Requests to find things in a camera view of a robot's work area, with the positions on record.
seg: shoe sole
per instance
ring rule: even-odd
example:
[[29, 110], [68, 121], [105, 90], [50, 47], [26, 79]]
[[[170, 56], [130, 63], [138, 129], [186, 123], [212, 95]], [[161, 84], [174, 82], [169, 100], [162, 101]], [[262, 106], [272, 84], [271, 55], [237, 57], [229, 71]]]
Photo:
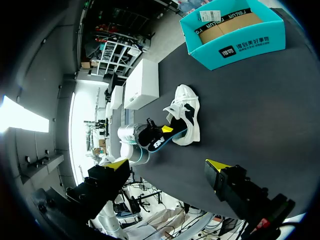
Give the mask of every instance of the shoe sole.
[[200, 142], [200, 127], [198, 123], [198, 112], [200, 109], [200, 103], [199, 100], [197, 99], [196, 104], [195, 104], [195, 110], [194, 110], [194, 128], [193, 128], [193, 142]]
[[149, 151], [149, 153], [156, 153], [156, 152], [158, 152], [164, 145], [167, 144], [167, 142], [169, 142], [171, 139], [173, 139], [173, 138], [174, 138], [175, 136], [177, 136], [178, 134], [181, 134], [181, 133], [183, 133], [183, 132], [185, 132], [185, 131], [187, 131], [187, 129], [184, 129], [184, 130], [176, 133], [176, 134], [173, 135], [172, 137], [168, 138], [168, 139], [164, 142], [164, 144], [162, 144], [157, 150], [155, 150], [155, 151]]

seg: teal shoebox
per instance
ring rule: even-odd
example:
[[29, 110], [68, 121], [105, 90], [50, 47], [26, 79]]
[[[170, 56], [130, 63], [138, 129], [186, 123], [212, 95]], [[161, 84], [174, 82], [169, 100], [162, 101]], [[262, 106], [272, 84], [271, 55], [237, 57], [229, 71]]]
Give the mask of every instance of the teal shoebox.
[[[212, 17], [213, 13], [216, 14], [219, 11], [220, 21], [216, 18], [210, 19], [216, 21], [207, 21], [208, 19], [205, 18], [206, 22], [204, 22], [200, 11], [208, 11], [209, 16], [211, 14]], [[237, 23], [235, 21], [237, 16], [248, 12], [254, 13], [261, 22], [218, 35], [215, 39], [202, 43], [203, 39], [200, 36], [205, 31], [231, 21]], [[209, 70], [286, 48], [284, 21], [257, 0], [213, 0], [182, 18], [180, 24], [189, 55]]]

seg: metal shelving unit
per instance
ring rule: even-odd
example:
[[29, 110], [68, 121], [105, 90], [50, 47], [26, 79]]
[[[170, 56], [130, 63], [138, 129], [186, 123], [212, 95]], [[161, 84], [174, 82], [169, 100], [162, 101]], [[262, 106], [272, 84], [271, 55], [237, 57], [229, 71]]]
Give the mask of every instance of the metal shelving unit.
[[[130, 58], [128, 56], [128, 51], [130, 49], [138, 51], [138, 55], [131, 56]], [[104, 43], [101, 59], [95, 60], [96, 62], [98, 62], [98, 66], [92, 70], [91, 75], [104, 76], [104, 74], [106, 73], [116, 73], [118, 74], [118, 77], [127, 78], [125, 77], [125, 74], [129, 69], [133, 68], [132, 64], [140, 56], [141, 53], [142, 51], [135, 45], [128, 45], [116, 41], [107, 40]]]

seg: red object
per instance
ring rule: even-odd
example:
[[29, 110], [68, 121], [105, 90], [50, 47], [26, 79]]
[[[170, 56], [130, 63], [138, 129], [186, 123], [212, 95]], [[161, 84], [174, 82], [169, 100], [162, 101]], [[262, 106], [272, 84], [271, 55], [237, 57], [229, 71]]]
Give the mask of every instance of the red object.
[[252, 231], [252, 233], [254, 231], [257, 231], [258, 229], [264, 228], [266, 229], [267, 227], [270, 226], [270, 222], [266, 219], [266, 218], [262, 218], [261, 221], [259, 222], [259, 224], [255, 227], [255, 229]]

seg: desk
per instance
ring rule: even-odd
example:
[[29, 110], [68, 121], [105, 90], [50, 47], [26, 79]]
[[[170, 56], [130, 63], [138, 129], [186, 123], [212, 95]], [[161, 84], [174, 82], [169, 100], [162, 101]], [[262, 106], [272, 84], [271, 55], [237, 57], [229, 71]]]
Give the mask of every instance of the desk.
[[319, 182], [319, 63], [298, 25], [283, 10], [286, 50], [244, 59], [213, 71], [188, 55], [185, 44], [159, 63], [160, 98], [136, 110], [135, 123], [166, 124], [162, 109], [179, 84], [199, 96], [201, 142], [169, 142], [134, 171], [156, 188], [190, 205], [236, 217], [209, 186], [205, 159], [239, 164], [269, 197], [282, 193], [303, 213]]

